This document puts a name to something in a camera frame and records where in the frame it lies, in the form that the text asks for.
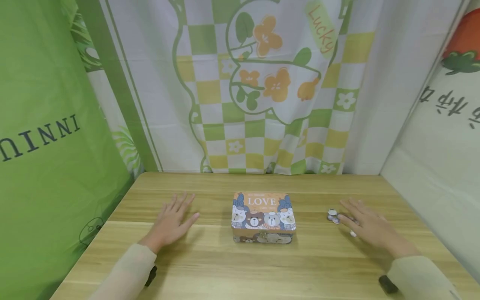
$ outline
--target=orange flower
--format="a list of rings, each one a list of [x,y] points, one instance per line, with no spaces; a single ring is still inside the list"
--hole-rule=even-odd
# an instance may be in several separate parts
[[[257,43],[257,56],[265,57],[268,54],[270,48],[280,49],[282,47],[282,38],[273,33],[276,20],[274,16],[265,16],[262,20],[262,24],[253,28],[253,36]]]
[[[297,92],[298,98],[303,100],[311,100],[315,94],[315,86],[320,81],[320,78],[315,78],[312,82],[306,81],[302,83]]]
[[[286,68],[281,68],[276,76],[270,75],[265,79],[264,96],[271,96],[275,102],[283,102],[287,98],[290,75]]]
[[[241,83],[243,84],[258,86],[258,76],[260,76],[260,73],[257,71],[252,71],[251,73],[248,73],[247,70],[240,70]]]

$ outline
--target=green backdrop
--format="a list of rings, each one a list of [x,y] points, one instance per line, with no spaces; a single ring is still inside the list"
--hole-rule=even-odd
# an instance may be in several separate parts
[[[0,298],[48,299],[131,184],[59,0],[0,2]]]

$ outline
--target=wrist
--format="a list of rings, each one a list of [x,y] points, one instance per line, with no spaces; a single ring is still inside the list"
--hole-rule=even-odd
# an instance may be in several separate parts
[[[417,247],[405,238],[398,238],[389,243],[385,248],[394,259],[421,255]]]
[[[148,235],[144,236],[141,240],[138,241],[139,245],[146,246],[155,254],[158,254],[162,248],[162,243],[158,240],[150,238]]]

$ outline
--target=wooden table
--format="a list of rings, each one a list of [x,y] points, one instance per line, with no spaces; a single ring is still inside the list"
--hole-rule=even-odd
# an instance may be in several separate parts
[[[480,287],[379,176],[141,175],[52,299],[87,299],[127,248],[150,228],[173,193],[197,194],[200,219],[156,261],[157,277],[139,299],[402,299],[385,295],[377,280],[391,260],[327,221],[329,208],[353,197],[385,215],[453,282],[463,299]],[[234,243],[234,192],[287,192],[297,221],[290,245]]]

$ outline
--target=beige sleeve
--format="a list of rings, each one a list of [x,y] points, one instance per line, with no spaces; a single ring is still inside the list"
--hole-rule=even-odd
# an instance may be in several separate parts
[[[90,300],[133,300],[142,291],[156,255],[146,246],[135,244],[115,264]]]
[[[387,274],[407,300],[459,300],[442,271],[425,256],[396,259]]]

